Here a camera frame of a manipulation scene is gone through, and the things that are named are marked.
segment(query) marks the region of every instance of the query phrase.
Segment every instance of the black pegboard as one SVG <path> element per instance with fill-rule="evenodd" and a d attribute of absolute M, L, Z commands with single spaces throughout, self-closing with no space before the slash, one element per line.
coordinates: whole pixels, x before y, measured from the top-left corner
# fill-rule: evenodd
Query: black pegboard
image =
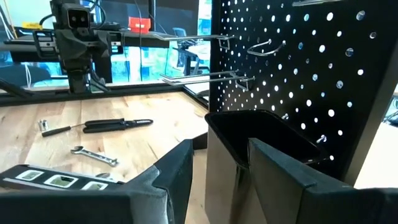
<path fill-rule="evenodd" d="M 233 82 L 212 83 L 210 110 L 288 114 L 287 122 L 314 142 L 327 137 L 322 144 L 334 161 L 324 172 L 344 179 L 357 147 L 369 149 L 397 83 L 398 75 L 389 76 L 387 69 L 398 35 L 398 2 L 292 3 L 213 3 L 213 33 L 235 39 L 229 50 L 213 43 L 211 69 L 241 70 L 256 81 L 251 91 Z M 269 39 L 270 45 L 255 50 L 269 52 L 282 41 L 286 45 L 267 57 L 246 52 Z"/>

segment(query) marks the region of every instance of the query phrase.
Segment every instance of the black metal frame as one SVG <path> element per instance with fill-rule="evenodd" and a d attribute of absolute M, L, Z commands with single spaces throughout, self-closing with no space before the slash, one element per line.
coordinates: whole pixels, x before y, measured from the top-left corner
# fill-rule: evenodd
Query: black metal frame
<path fill-rule="evenodd" d="M 183 91 L 183 87 L 170 86 L 165 83 L 110 86 L 107 93 L 70 94 L 69 89 L 35 91 L 37 95 L 30 98 L 17 98 L 8 93 L 0 94 L 0 106 L 29 105 L 36 103 L 51 103 L 70 100 L 89 100 L 118 96 L 145 95 L 154 93 L 168 93 Z"/>

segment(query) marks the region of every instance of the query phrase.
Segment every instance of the black bin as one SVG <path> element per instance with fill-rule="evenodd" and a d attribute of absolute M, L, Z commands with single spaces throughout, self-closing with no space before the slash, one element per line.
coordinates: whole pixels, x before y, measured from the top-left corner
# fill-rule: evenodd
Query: black bin
<path fill-rule="evenodd" d="M 249 138 L 257 138 L 312 166 L 328 157 L 275 114 L 257 111 L 209 113 L 205 210 L 211 224 L 266 223 L 251 184 Z"/>

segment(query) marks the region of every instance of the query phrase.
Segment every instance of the wooden tabletop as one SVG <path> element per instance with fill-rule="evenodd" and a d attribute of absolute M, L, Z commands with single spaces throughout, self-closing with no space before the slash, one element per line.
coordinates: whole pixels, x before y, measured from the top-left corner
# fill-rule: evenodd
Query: wooden tabletop
<path fill-rule="evenodd" d="M 3 107 L 0 172 L 17 164 L 32 164 L 89 175 L 109 172 L 115 180 L 129 181 L 180 141 L 207 132 L 205 114 L 206 109 L 182 92 Z M 96 134 L 83 134 L 82 127 L 77 127 L 47 138 L 41 136 L 37 125 L 40 119 L 46 119 L 52 129 L 115 118 L 153 119 L 154 123 Z M 89 157 L 73 155 L 70 150 L 74 146 L 117 158 L 120 164 L 110 167 Z M 195 185 L 187 223 L 208 223 L 203 209 L 206 151 L 196 153 L 194 163 Z"/>

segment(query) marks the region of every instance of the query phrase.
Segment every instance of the white wall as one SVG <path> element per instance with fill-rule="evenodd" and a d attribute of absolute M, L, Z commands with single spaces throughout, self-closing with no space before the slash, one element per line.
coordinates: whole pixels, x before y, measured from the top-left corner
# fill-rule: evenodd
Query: white wall
<path fill-rule="evenodd" d="M 7 2 L 14 26 L 22 26 L 22 22 L 39 22 L 44 16 L 51 14 L 50 0 L 0 0 L 0 6 L 7 18 L 4 1 Z M 44 28 L 52 29 L 52 22 L 52 19 L 47 19 Z"/>

